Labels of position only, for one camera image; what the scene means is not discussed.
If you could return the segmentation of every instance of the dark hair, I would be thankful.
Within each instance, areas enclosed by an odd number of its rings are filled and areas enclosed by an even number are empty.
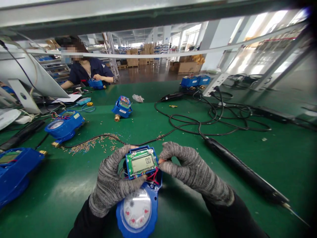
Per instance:
[[[56,37],[55,41],[63,48],[75,47],[78,52],[89,53],[86,46],[78,36]],[[88,57],[83,57],[82,60],[88,60]]]

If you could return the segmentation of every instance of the plastic bag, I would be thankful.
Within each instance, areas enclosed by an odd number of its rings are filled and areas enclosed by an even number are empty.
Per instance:
[[[137,102],[143,102],[143,100],[144,100],[144,98],[142,98],[142,96],[139,96],[139,95],[136,95],[136,94],[133,94],[132,98],[134,100],[136,100]]]

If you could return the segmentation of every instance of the electrical outlet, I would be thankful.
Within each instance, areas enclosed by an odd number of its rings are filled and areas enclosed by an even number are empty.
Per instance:
[[[202,93],[205,97],[210,97],[210,93],[215,91],[216,86],[222,85],[222,83],[229,77],[228,73],[217,74],[216,77],[210,82],[206,87],[205,91]]]

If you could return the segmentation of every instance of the white pipe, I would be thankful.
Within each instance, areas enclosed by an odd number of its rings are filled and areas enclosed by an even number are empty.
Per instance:
[[[161,55],[117,55],[117,54],[101,54],[101,53],[69,53],[69,52],[60,52],[60,51],[42,51],[42,50],[27,50],[30,54],[40,54],[40,55],[63,55],[63,56],[75,56],[75,55],[82,55],[86,57],[103,57],[103,58],[117,58],[117,59],[145,59],[145,58],[168,58],[168,57],[180,57],[180,56],[192,56],[192,55],[200,55],[200,54],[207,54],[207,53],[213,53],[218,51],[225,51],[225,50],[231,50],[234,48],[239,48],[241,45],[251,45],[253,43],[271,38],[276,35],[280,35],[283,33],[286,33],[288,31],[291,31],[298,27],[303,27],[306,25],[306,21],[302,21],[299,23],[296,23],[294,25],[285,27],[283,29],[273,31],[271,33],[268,33],[263,36],[256,37],[251,40],[238,42],[233,45],[226,45],[221,47],[215,47],[207,50],[199,50],[199,51],[189,51],[184,53],[172,53],[172,54],[161,54]],[[7,53],[7,51],[3,48],[0,48],[0,53]],[[23,53],[21,49],[10,49],[11,53]]]

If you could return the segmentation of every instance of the black sleeve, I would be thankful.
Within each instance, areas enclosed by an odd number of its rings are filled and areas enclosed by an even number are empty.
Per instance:
[[[268,238],[252,218],[242,199],[235,193],[231,206],[215,206],[202,196],[213,217],[219,237]]]
[[[102,62],[101,63],[101,66],[102,66],[102,73],[104,77],[113,77],[113,73],[112,71]]]
[[[106,217],[99,218],[92,214],[88,201],[89,198],[85,201],[83,208],[77,215],[74,227],[69,232],[68,238],[102,237]]]
[[[75,70],[71,69],[69,73],[68,81],[71,81],[73,84],[80,84],[80,78],[77,76]]]

